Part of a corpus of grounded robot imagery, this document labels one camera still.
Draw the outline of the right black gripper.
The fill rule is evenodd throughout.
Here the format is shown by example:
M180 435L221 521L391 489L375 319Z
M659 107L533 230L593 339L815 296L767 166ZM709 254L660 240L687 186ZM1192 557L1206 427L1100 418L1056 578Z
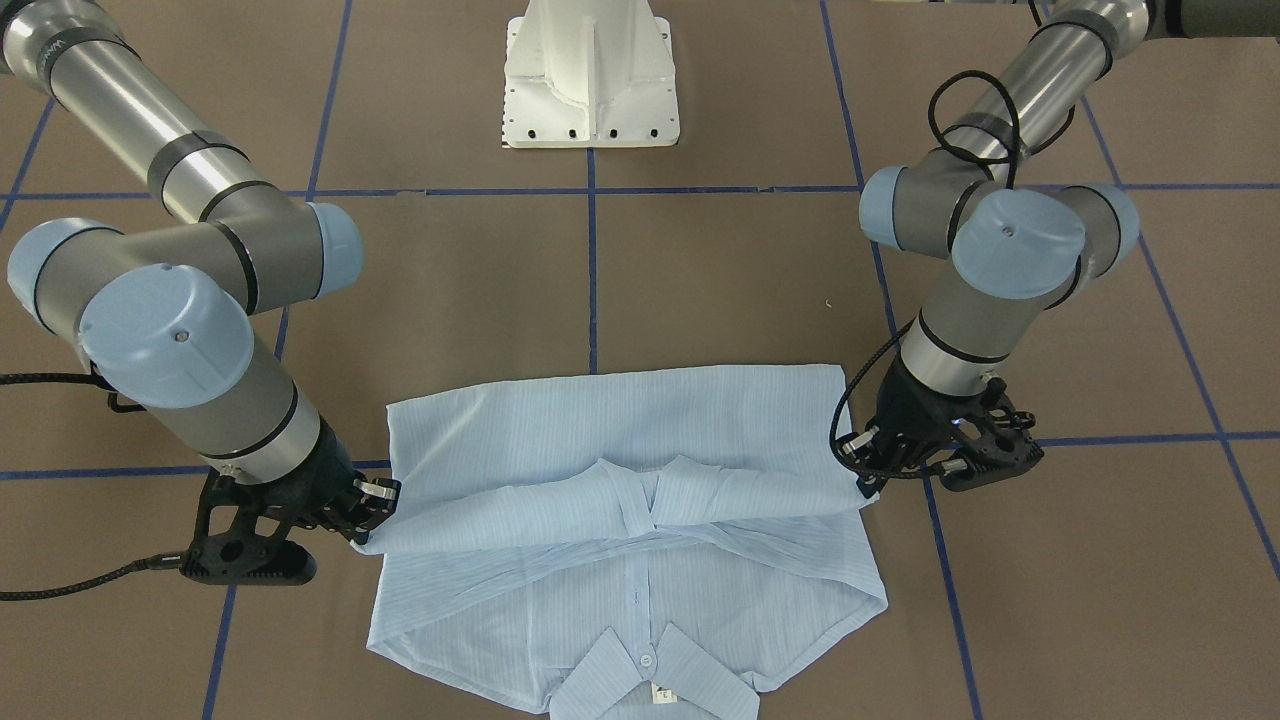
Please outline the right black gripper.
M274 480L251 480L239 468L212 469L200 496L200 538L211 537L210 516L216 507L233 507L221 543L279 544L292 527L323 528L356 544L397 510L402 484L393 478L367 478L357 470L329 423L317 423L308 454Z

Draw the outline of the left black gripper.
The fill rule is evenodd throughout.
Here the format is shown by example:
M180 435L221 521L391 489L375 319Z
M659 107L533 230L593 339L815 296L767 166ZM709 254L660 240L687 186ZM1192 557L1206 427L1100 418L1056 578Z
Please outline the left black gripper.
M952 492L1023 475L1044 451L1030 436L1036 416L1018 410L1006 388L997 375L978 395L941 395L896 357L877 393L876 425L840 436L838 462L854 473L865 498L897 473L920 466Z

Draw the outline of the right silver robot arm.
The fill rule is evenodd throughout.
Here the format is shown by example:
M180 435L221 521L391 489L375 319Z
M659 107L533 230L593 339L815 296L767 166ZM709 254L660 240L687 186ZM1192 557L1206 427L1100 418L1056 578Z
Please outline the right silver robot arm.
M355 220L297 202L172 91L95 1L5 1L3 72L83 123L174 219L125 233L45 222L12 251L26 311L90 370L260 498L251 518L323 527L362 544L397 486L356 470L333 429L250 320L351 287Z

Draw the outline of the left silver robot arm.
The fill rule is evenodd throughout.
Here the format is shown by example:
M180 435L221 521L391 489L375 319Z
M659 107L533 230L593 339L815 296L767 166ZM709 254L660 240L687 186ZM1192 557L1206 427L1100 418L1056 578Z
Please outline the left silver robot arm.
M1110 273L1137 245L1135 204L1111 184L1020 190L1027 160L1070 126L1089 87L1157 38L1277 35L1275 1L1060 1L987 91L913 167L869 178L863 233L946 261L914 320L884 345L893 361L865 428L832 433L835 459L874 498L892 479L954 492L1029 471L1044 455L1036 416L1000 372L1034 319Z

